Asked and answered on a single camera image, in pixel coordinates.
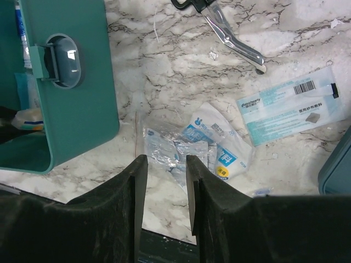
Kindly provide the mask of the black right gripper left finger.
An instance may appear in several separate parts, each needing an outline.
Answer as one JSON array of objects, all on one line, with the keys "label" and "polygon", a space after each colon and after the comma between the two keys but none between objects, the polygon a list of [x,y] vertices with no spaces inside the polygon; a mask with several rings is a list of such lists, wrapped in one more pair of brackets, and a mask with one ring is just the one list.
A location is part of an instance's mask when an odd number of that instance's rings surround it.
[{"label": "black right gripper left finger", "polygon": [[66,204],[1,186],[1,262],[137,262],[148,159]]}]

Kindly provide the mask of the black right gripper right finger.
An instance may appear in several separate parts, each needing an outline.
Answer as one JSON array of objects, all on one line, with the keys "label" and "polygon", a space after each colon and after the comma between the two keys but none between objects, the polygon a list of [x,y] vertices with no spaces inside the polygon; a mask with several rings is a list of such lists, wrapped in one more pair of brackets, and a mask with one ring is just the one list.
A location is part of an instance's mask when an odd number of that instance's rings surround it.
[{"label": "black right gripper right finger", "polygon": [[249,197],[186,158],[201,262],[350,262],[350,196]]}]

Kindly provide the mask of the small clear blue packet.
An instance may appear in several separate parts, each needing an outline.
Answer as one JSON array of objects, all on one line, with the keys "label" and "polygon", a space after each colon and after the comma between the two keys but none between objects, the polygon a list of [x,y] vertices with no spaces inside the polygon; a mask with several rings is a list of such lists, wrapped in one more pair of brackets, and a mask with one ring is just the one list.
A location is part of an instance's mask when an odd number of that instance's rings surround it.
[{"label": "small clear blue packet", "polygon": [[252,191],[251,196],[252,197],[267,196],[267,195],[270,195],[271,192],[272,192],[272,188],[265,187],[265,188],[260,188]]}]

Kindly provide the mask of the clear bag of wipes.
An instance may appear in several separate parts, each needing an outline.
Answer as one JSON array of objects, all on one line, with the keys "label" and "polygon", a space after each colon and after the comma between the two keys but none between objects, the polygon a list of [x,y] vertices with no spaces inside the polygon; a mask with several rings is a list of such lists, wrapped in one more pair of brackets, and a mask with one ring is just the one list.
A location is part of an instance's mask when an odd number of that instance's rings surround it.
[{"label": "clear bag of wipes", "polygon": [[179,187],[187,192],[186,157],[195,155],[210,170],[214,171],[217,144],[186,138],[180,129],[170,123],[135,113],[135,155],[147,155],[148,161],[169,172]]}]

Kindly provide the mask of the teal divided tray insert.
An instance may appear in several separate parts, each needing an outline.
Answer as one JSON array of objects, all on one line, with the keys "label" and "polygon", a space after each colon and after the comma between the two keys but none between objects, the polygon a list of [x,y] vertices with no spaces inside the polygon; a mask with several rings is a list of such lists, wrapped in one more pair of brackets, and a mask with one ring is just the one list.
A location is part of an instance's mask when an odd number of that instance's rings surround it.
[{"label": "teal divided tray insert", "polygon": [[350,194],[350,128],[318,174],[319,193]]}]

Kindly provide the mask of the green white glove packet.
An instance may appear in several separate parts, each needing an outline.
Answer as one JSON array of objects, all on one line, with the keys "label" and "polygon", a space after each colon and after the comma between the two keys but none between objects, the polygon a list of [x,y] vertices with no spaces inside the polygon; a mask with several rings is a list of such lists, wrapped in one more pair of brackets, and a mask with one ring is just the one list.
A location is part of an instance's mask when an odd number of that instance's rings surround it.
[{"label": "green white glove packet", "polygon": [[44,129],[43,116],[40,108],[18,111],[11,125],[19,130],[40,131]]}]

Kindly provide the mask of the clear blue gauze packet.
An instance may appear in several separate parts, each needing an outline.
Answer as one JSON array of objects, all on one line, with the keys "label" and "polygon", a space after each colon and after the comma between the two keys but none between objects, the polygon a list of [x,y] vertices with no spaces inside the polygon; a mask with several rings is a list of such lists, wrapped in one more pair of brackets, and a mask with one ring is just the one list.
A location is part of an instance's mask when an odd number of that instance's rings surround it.
[{"label": "clear blue gauze packet", "polygon": [[27,43],[19,1],[15,1],[15,18],[18,34],[21,40],[22,60],[25,69],[24,73],[15,73],[20,106],[22,110],[40,108],[36,80],[32,74],[29,46]]}]

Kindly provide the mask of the teal plastic medicine box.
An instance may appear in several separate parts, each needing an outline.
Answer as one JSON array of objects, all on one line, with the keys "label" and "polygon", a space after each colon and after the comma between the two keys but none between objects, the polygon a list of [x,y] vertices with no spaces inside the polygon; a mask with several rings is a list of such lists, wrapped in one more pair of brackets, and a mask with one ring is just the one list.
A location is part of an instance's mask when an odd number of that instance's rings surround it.
[{"label": "teal plastic medicine box", "polygon": [[119,130],[103,1],[1,1],[1,111],[21,108],[25,71],[16,12],[29,46],[44,130],[1,134],[3,170],[45,174]]}]

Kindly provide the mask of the black handled scissors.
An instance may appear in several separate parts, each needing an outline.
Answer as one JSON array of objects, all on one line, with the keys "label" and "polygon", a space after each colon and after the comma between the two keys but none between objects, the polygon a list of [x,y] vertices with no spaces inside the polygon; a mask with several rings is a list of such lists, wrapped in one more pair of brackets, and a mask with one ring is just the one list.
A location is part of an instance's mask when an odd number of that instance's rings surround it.
[{"label": "black handled scissors", "polygon": [[259,75],[266,73],[267,68],[264,64],[264,56],[235,37],[217,1],[187,0],[180,3],[179,1],[171,0],[171,2],[179,10],[184,10],[192,5],[198,13],[202,14],[225,46],[253,65]]}]

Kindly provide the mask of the white blue wipes packet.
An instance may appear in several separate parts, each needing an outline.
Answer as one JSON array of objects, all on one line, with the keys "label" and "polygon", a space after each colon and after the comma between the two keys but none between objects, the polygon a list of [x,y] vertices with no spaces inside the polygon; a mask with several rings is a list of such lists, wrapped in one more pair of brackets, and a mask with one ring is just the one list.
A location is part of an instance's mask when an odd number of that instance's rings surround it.
[{"label": "white blue wipes packet", "polygon": [[192,114],[189,124],[182,131],[182,137],[190,142],[206,141],[210,146],[217,147],[214,164],[208,168],[222,180],[246,172],[251,164],[253,147],[207,102]]}]

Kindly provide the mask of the blue white dressing packet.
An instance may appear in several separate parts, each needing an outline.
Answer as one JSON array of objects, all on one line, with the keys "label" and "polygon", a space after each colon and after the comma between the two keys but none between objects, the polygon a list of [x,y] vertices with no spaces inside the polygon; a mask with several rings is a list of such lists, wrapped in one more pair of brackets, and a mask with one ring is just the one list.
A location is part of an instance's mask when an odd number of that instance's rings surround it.
[{"label": "blue white dressing packet", "polygon": [[237,106],[254,146],[346,118],[329,66],[242,98]]}]

